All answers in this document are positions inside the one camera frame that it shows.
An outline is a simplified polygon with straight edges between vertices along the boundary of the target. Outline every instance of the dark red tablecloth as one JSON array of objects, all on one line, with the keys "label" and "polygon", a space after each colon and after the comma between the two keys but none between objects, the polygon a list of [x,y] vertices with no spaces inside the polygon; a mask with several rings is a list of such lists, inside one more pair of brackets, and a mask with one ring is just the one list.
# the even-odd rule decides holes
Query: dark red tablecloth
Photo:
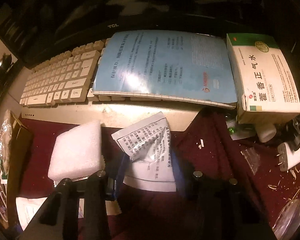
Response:
[{"label": "dark red tablecloth", "polygon": [[[27,198],[48,196],[54,189],[47,174],[56,137],[76,125],[30,119],[21,121],[34,133],[34,141],[19,195]],[[106,161],[119,152],[111,137],[117,130],[102,127],[102,153]],[[204,141],[201,149],[198,148],[200,139]],[[300,188],[300,173],[296,173],[294,180],[290,173],[280,172],[276,149],[255,143],[255,140],[233,141],[224,115],[210,110],[200,112],[186,131],[171,133],[172,147],[178,149],[196,170],[212,178],[236,178],[244,185],[272,226],[288,198]],[[255,176],[240,153],[249,147],[254,147],[261,159]],[[277,190],[267,186],[278,183]],[[123,185],[118,202],[122,214],[108,216],[113,239],[191,239],[194,203],[182,199],[178,193],[143,191]],[[82,227],[83,222],[79,221],[81,231]]]}]

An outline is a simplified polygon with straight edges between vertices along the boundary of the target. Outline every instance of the white foam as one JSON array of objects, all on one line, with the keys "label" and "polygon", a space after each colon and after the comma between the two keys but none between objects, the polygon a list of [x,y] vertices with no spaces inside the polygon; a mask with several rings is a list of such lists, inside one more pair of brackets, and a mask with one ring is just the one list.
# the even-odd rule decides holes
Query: white foam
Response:
[{"label": "white foam", "polygon": [[101,126],[99,121],[94,121],[72,128],[57,137],[48,177],[54,181],[77,179],[104,168]]}]

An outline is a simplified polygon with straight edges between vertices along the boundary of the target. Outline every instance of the blue notebook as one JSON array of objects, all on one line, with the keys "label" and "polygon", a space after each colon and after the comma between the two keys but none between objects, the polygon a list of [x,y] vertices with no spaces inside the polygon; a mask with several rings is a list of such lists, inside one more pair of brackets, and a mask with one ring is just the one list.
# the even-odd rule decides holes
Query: blue notebook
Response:
[{"label": "blue notebook", "polygon": [[176,31],[115,33],[104,50],[92,92],[227,108],[237,102],[225,42]]}]

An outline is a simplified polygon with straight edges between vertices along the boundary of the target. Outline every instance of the green logo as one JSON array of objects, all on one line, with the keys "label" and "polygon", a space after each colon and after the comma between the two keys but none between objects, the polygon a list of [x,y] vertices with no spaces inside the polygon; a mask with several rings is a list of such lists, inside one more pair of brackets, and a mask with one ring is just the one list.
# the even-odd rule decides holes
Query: green logo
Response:
[{"label": "green logo", "polygon": [[262,52],[268,52],[269,51],[269,47],[267,46],[267,44],[265,44],[262,41],[256,41],[254,44],[258,50],[262,51]]}]

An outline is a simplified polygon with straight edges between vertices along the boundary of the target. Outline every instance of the tcl logo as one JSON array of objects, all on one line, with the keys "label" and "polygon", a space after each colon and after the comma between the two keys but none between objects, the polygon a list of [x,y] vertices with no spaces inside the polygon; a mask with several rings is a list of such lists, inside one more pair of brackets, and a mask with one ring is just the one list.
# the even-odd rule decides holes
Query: tcl logo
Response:
[{"label": "tcl logo", "polygon": [[119,27],[119,25],[117,25],[116,23],[115,24],[110,24],[108,25],[109,28],[114,28],[114,27]]}]

